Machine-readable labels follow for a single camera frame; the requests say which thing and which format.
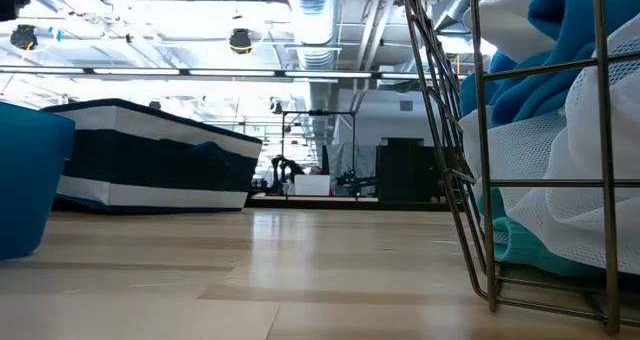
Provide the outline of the bright blue fleece cloth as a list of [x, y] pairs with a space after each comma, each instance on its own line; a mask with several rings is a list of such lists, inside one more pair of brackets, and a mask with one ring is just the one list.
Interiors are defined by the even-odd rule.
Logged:
[[[573, 63], [593, 56], [594, 0], [486, 0], [479, 4], [481, 38], [496, 48], [490, 74]], [[578, 69], [485, 83], [491, 122], [505, 125], [564, 106]]]

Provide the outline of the turquoise cloth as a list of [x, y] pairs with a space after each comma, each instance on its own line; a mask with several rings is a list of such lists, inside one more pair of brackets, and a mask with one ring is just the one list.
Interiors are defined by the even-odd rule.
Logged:
[[531, 266], [561, 277], [597, 277], [604, 274], [601, 268], [551, 253], [531, 231], [506, 215], [498, 188], [491, 189], [491, 210], [496, 260]]

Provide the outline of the white mesh cloth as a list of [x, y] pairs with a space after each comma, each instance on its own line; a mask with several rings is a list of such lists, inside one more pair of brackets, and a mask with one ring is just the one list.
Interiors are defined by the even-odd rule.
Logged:
[[[620, 271], [640, 275], [640, 0], [604, 0], [614, 192]], [[463, 17], [478, 27], [479, 9]], [[460, 126], [473, 176], [498, 188], [506, 215], [553, 254], [605, 269], [604, 195], [596, 46], [589, 59], [490, 74], [460, 87]], [[578, 69], [564, 106], [494, 125], [487, 81]], [[490, 213], [491, 189], [476, 187], [478, 209]]]

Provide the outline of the white board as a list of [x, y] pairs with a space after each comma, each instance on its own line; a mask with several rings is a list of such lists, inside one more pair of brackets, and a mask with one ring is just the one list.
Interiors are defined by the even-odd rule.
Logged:
[[329, 175], [297, 175], [294, 192], [299, 196], [329, 196]]

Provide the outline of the black cabinet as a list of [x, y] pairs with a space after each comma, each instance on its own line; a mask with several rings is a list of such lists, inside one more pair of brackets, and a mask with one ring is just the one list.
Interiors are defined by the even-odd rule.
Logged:
[[431, 202], [440, 191], [434, 148], [422, 138], [383, 138], [376, 147], [376, 179], [381, 202]]

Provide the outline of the long ceiling light strip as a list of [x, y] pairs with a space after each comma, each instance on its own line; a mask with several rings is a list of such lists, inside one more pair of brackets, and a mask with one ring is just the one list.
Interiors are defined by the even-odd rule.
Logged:
[[41, 75], [123, 75], [123, 76], [209, 76], [251, 78], [307, 78], [307, 79], [384, 79], [417, 80], [417, 73], [403, 72], [341, 72], [305, 70], [247, 70], [247, 69], [178, 69], [178, 68], [77, 68], [0, 66], [0, 73]]

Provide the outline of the black ceiling lamp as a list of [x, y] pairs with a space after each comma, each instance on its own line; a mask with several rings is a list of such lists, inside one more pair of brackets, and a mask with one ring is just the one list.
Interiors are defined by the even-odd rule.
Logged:
[[252, 51], [249, 30], [246, 28], [234, 29], [229, 38], [229, 48], [236, 54], [249, 54]]
[[19, 49], [30, 51], [38, 46], [38, 39], [33, 25], [20, 24], [11, 33], [10, 43]]

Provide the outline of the navy white striped fabric bin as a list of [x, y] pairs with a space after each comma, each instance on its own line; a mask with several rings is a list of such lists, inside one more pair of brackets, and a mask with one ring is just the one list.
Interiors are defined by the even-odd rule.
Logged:
[[103, 214], [239, 211], [262, 140], [121, 99], [48, 107], [75, 124], [57, 209]]

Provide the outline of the silver ribbed ventilation duct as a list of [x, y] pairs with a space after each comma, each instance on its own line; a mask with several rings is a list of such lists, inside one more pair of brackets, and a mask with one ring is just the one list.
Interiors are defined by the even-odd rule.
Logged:
[[339, 0], [288, 0], [292, 11], [294, 39], [303, 70], [334, 70], [336, 50], [336, 16]]

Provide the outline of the silver slanted ventilation duct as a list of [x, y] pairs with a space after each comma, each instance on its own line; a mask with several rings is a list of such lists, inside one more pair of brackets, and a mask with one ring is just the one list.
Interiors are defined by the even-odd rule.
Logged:
[[434, 29], [442, 30], [461, 21], [470, 0], [442, 0], [433, 6]]

